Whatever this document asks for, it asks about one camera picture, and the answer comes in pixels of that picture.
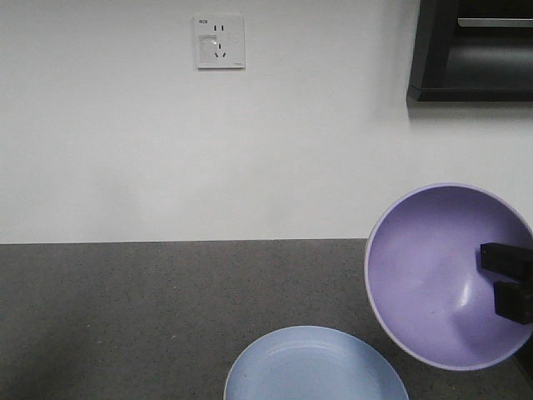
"black shelf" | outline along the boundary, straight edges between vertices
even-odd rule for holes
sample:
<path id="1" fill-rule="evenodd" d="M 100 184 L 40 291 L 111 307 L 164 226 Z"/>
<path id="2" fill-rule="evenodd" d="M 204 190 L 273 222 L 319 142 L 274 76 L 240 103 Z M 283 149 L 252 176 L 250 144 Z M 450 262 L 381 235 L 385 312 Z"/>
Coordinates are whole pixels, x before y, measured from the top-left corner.
<path id="1" fill-rule="evenodd" d="M 529 4 L 487 1 L 483 17 L 503 17 L 495 12 L 512 9 L 517 18 L 533 18 Z M 458 18 L 477 17 L 471 10 L 482 7 L 476 0 L 421 0 L 410 98 L 419 102 L 533 101 L 533 28 L 459 26 Z"/>

